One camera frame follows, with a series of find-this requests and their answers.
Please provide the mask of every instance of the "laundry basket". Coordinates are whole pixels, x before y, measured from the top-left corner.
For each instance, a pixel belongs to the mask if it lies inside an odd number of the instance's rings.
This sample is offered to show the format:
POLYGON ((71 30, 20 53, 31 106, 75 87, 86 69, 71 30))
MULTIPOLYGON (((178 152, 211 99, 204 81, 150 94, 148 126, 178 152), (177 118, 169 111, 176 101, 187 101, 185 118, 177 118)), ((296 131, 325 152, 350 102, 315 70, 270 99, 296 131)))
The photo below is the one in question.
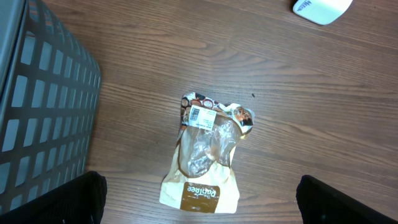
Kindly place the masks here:
POLYGON ((41 0, 0 1, 0 214, 84 172, 100 85, 41 0))

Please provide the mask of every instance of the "brown wood grain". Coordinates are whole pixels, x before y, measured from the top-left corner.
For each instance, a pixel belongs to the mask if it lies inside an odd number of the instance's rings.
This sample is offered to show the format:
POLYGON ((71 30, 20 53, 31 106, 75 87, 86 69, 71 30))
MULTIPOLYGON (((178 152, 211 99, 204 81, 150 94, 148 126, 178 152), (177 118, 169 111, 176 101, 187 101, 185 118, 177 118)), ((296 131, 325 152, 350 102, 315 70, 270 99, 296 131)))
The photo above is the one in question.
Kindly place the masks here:
POLYGON ((46 2, 101 67, 87 169, 108 180, 103 223, 302 223, 304 174, 398 219, 395 1, 355 1, 330 26, 286 0, 46 2), (159 203, 189 91, 256 113, 235 214, 159 203))

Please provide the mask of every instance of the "beige packaging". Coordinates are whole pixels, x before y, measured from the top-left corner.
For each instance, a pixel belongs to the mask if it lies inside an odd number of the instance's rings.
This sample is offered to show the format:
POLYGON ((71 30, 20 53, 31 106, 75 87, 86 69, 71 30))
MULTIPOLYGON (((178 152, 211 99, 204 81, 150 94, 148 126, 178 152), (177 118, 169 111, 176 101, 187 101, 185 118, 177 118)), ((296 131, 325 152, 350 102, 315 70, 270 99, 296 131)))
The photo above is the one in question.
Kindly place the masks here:
POLYGON ((234 213, 239 191, 231 169, 236 145, 251 131, 254 113, 198 93, 181 101, 182 125, 159 201, 182 210, 234 213))

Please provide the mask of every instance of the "white sticker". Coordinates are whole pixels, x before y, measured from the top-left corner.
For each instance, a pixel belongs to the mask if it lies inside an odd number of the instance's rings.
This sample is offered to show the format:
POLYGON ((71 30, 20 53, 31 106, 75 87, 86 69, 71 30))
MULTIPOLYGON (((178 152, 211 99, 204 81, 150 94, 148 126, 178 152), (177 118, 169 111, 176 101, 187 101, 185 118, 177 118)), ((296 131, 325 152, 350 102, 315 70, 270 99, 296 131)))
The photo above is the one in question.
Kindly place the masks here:
POLYGON ((216 115, 216 111, 192 105, 188 125, 211 131, 216 115))

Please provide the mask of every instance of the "barcode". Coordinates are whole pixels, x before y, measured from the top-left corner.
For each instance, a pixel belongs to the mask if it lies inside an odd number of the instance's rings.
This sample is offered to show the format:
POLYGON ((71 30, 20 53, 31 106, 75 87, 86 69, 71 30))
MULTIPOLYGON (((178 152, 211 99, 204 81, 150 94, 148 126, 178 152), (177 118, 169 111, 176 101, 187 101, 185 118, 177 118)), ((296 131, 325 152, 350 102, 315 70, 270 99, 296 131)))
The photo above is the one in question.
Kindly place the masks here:
POLYGON ((198 119, 198 115, 199 115, 199 111, 200 110, 196 109, 196 108, 192 108, 192 109, 193 109, 193 111, 192 111, 190 120, 191 121, 196 121, 198 119))

